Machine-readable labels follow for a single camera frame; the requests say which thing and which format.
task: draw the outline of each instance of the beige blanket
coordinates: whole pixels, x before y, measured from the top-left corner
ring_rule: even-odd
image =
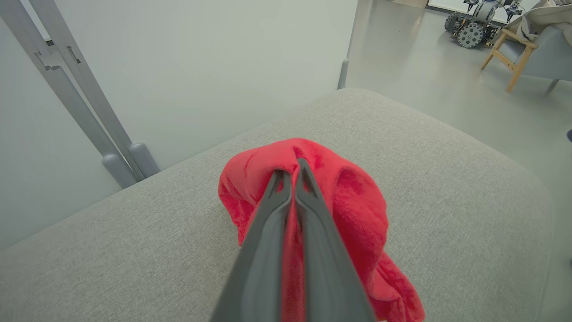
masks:
[[[548,26],[562,30],[572,46],[572,0],[542,0],[505,28],[523,40],[534,42]]]

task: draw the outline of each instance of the gray fabric cushion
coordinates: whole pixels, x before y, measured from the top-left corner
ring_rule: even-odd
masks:
[[[499,47],[499,52],[508,58],[513,64],[518,64],[526,45],[520,42],[507,40]]]
[[[364,168],[386,250],[427,321],[534,321],[550,198],[520,165],[381,95],[345,89],[205,151],[0,254],[1,321],[207,321],[238,252],[217,197],[234,154],[304,137]]]
[[[522,73],[572,81],[572,47],[566,41],[564,33],[555,26],[548,26],[534,43],[538,48],[530,54]]]

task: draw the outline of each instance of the red cloth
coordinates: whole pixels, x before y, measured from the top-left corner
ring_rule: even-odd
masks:
[[[308,161],[329,212],[379,320],[423,321],[415,288],[383,251],[386,202],[374,180],[355,164],[306,139],[289,139],[236,155],[225,166],[219,197],[239,230],[242,245],[275,169],[298,175],[298,158]],[[283,258],[283,322],[304,321],[302,234],[291,207]]]

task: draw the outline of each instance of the metal frame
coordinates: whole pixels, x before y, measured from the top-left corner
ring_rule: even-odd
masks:
[[[550,93],[552,93],[552,91],[556,87],[556,84],[558,84],[558,81],[559,80],[552,80],[552,82],[550,83],[550,85],[546,89],[546,92],[544,93],[545,96],[548,96]]]
[[[111,108],[54,0],[30,0],[30,3],[50,34],[54,46],[70,69],[81,91],[91,104],[93,111],[107,129],[137,178],[143,180],[159,172],[159,167],[144,143],[137,143],[137,146],[133,147],[133,142]],[[137,157],[135,157],[130,149],[143,150],[144,152],[137,153]]]
[[[61,66],[46,66],[42,57],[49,55],[40,44],[46,45],[30,16],[19,0],[1,0],[0,16],[30,57],[42,77],[68,110],[88,139],[103,156],[102,163],[122,188],[139,180],[120,157],[121,154],[99,125]]]
[[[341,62],[340,79],[337,81],[338,89],[345,88],[345,79],[348,77],[348,65],[349,58],[346,58],[343,62]]]

